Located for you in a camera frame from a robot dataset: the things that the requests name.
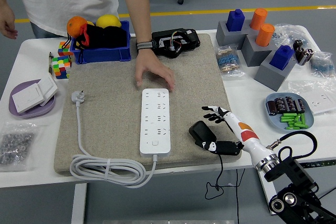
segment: person's hand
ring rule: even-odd
[[[0,6],[0,32],[7,38],[16,39],[15,16],[8,4]]]
[[[146,71],[152,72],[161,76],[168,83],[171,91],[175,88],[174,72],[160,62],[151,49],[139,50],[135,65],[135,80],[137,86],[142,84],[142,74]]]

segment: jeans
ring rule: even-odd
[[[63,36],[57,35],[50,33],[48,31],[43,30],[42,28],[39,28],[37,25],[34,23],[30,22],[31,28],[33,29],[33,33],[37,39],[44,39],[44,38],[60,38]]]

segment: colorful cube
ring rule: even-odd
[[[69,56],[60,56],[52,59],[52,69],[56,79],[68,79],[71,71],[71,58]]]
[[[66,55],[74,55],[73,52],[70,51],[70,43],[65,47],[62,48],[62,46],[65,44],[66,41],[61,41],[58,46],[58,55],[59,56],[66,56]]]

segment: purple plate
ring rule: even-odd
[[[40,79],[38,80],[33,80],[33,81],[26,81],[23,82],[21,84],[19,84],[18,86],[16,86],[10,93],[9,96],[9,111],[12,115],[14,116],[18,116],[19,118],[22,119],[27,119],[27,118],[35,118],[37,116],[41,116],[44,115],[46,113],[48,113],[54,106],[55,106],[55,96],[53,96],[47,103],[46,105],[44,105],[43,107],[41,107],[40,105],[36,105],[34,107],[32,107],[31,109],[19,114],[17,113],[12,95],[16,94],[17,92],[24,90],[26,87],[34,84],[34,83],[38,83],[40,81]]]

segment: white cable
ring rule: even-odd
[[[91,156],[83,148],[81,143],[79,107],[80,103],[84,101],[83,92],[78,92],[75,95],[72,94],[72,100],[76,103],[78,145],[80,150],[85,154],[72,157],[72,162],[70,164],[70,173],[72,176],[84,180],[105,180],[127,188],[139,188],[147,184],[154,174],[156,163],[158,162],[157,155],[153,155],[153,167],[146,180],[146,169],[137,161],[131,159],[107,159]],[[113,171],[120,171],[121,174],[117,174]]]

